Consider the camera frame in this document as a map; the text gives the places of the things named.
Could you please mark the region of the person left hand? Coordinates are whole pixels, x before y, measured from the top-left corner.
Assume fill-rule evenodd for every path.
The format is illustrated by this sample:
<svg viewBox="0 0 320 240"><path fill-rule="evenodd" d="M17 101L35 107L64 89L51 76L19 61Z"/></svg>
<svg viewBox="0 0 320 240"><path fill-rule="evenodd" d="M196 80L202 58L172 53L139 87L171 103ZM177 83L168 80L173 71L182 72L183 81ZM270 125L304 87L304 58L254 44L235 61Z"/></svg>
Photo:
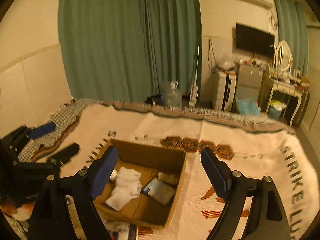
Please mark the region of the person left hand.
<svg viewBox="0 0 320 240"><path fill-rule="evenodd" d="M23 204L20 207L16 207L8 200L4 200L1 202L1 211L5 215L9 217L13 217L16 220L27 221L31 217L34 205L35 205L35 202L31 202L31 203Z"/></svg>

